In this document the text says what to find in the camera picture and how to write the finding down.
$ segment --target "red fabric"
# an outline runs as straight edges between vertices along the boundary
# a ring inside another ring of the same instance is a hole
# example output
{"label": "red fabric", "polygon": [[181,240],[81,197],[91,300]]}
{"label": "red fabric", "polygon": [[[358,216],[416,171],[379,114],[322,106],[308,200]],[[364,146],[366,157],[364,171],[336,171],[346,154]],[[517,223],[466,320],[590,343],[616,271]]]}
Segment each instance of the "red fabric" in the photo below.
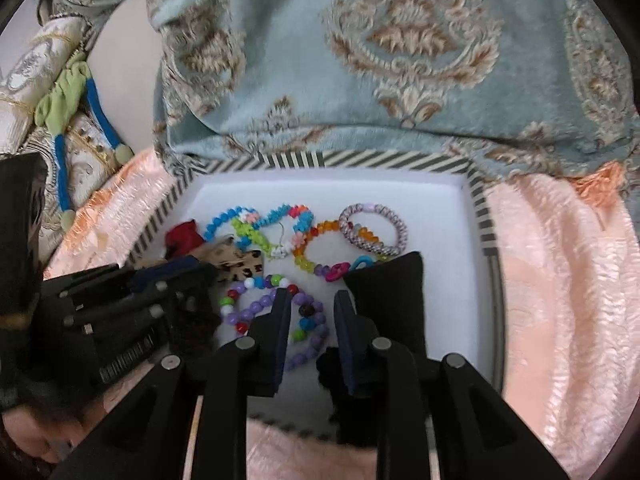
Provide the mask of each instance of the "red fabric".
{"label": "red fabric", "polygon": [[165,258],[178,258],[186,256],[196,247],[204,243],[204,239],[196,231],[195,220],[189,220],[171,228],[164,236],[164,246],[166,247]]}

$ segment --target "peach fringe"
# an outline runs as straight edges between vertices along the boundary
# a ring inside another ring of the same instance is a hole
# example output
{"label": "peach fringe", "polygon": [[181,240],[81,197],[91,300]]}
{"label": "peach fringe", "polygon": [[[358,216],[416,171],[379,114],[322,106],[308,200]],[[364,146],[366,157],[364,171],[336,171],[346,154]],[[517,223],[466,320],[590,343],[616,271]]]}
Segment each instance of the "peach fringe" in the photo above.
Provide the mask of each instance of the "peach fringe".
{"label": "peach fringe", "polygon": [[617,161],[604,164],[598,171],[580,178],[567,179],[578,196],[594,208],[609,206],[624,184],[625,171]]}

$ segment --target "striped tray border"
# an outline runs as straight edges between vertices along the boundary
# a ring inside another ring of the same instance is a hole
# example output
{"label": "striped tray border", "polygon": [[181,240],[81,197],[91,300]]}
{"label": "striped tray border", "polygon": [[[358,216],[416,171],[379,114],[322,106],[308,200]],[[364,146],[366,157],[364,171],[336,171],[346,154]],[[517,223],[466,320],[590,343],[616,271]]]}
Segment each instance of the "striped tray border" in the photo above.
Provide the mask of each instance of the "striped tray border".
{"label": "striped tray border", "polygon": [[494,301],[495,342],[494,388],[501,392],[504,383],[505,314],[502,271],[496,245],[494,224],[484,197],[482,176],[474,165],[462,156],[440,153],[398,152],[380,150],[325,150],[322,152],[285,152],[272,155],[247,155],[239,158],[213,160],[206,166],[194,166],[177,177],[175,184],[150,216],[138,240],[129,253],[128,261],[135,264],[154,240],[164,220],[175,208],[180,197],[199,174],[237,173],[239,171],[286,170],[298,168],[377,168],[380,170],[430,171],[463,174],[468,180],[474,211],[480,232],[480,243],[487,258]]}

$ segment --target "purple beaded bracelet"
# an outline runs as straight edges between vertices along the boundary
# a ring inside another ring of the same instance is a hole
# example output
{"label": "purple beaded bracelet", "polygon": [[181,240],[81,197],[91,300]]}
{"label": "purple beaded bracelet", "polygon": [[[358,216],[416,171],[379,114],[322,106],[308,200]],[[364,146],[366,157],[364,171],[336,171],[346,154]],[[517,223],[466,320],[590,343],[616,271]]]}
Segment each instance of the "purple beaded bracelet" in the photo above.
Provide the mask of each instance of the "purple beaded bracelet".
{"label": "purple beaded bracelet", "polygon": [[[260,300],[253,301],[249,308],[236,312],[234,308],[236,301],[242,294],[252,288],[270,288],[271,291],[269,294],[263,295]],[[308,332],[312,330],[314,332],[309,339],[309,348],[304,352],[295,354],[286,361],[285,370],[293,370],[293,368],[318,357],[319,351],[326,337],[329,335],[329,328],[326,326],[326,317],[322,314],[324,306],[320,301],[316,301],[312,296],[305,294],[303,290],[292,284],[287,278],[279,274],[270,274],[266,278],[262,278],[261,276],[247,278],[244,282],[235,282],[231,285],[231,288],[226,292],[226,296],[220,300],[220,314],[222,314],[225,323],[236,327],[238,335],[244,335],[249,330],[249,323],[251,323],[255,316],[260,314],[265,308],[273,305],[278,288],[286,288],[293,294],[292,304],[309,304],[314,309],[315,325],[308,330]]]}
{"label": "purple beaded bracelet", "polygon": [[293,370],[293,368],[318,357],[329,335],[329,327],[326,325],[326,316],[323,312],[324,304],[321,301],[317,301],[313,296],[299,291],[293,297],[292,303],[300,306],[298,313],[301,319],[298,323],[300,328],[290,334],[289,341],[295,344],[308,338],[309,347],[286,360],[284,363],[286,371]]}

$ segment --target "orange beaded bracelet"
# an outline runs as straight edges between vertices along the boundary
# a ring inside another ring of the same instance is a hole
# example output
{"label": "orange beaded bracelet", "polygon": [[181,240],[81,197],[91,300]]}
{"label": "orange beaded bracelet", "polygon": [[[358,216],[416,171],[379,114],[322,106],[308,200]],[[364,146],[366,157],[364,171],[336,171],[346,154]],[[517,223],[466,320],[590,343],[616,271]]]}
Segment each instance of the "orange beaded bracelet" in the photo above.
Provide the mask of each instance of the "orange beaded bracelet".
{"label": "orange beaded bracelet", "polygon": [[[316,276],[324,277],[328,282],[333,282],[341,278],[351,267],[351,264],[345,262],[342,264],[335,264],[333,267],[323,266],[321,264],[316,264],[308,260],[305,256],[306,246],[309,244],[311,240],[318,237],[321,234],[330,232],[330,231],[339,231],[340,226],[338,225],[338,221],[325,221],[319,222],[315,227],[312,227],[309,232],[306,234],[306,239],[293,251],[293,255],[295,256],[295,263],[300,269],[305,270],[309,274],[315,274]],[[365,240],[371,242],[379,242],[379,238],[369,231],[366,227],[361,227],[358,230],[358,234],[364,238]]]}

